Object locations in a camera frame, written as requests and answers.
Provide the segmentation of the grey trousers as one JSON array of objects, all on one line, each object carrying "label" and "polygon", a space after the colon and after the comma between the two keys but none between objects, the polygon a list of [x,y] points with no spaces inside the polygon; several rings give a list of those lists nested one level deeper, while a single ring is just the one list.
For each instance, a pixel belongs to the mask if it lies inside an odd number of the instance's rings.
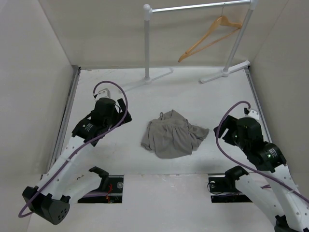
[{"label": "grey trousers", "polygon": [[176,159],[192,155],[207,138],[210,130],[192,125],[175,110],[161,112],[151,120],[140,145],[160,159]]}]

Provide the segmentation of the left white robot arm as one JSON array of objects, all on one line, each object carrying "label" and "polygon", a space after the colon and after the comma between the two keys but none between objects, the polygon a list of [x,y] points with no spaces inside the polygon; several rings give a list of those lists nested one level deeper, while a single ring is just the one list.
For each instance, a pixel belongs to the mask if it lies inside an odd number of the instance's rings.
[{"label": "left white robot arm", "polygon": [[132,120],[127,98],[117,101],[99,98],[94,109],[78,122],[69,142],[48,173],[34,187],[26,187],[22,196],[26,207],[53,225],[66,217],[72,204],[95,190],[107,190],[109,174],[93,166],[76,177],[82,158],[89,154],[100,139]]}]

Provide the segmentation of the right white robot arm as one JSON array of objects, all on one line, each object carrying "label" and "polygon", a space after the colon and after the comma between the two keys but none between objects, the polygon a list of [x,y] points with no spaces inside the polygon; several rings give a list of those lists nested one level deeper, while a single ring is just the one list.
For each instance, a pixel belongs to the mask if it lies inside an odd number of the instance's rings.
[{"label": "right white robot arm", "polygon": [[237,162],[225,172],[224,186],[247,196],[268,218],[276,232],[307,232],[309,202],[299,193],[281,150],[266,142],[259,122],[251,117],[224,116],[214,129],[216,139],[237,146],[255,166]]}]

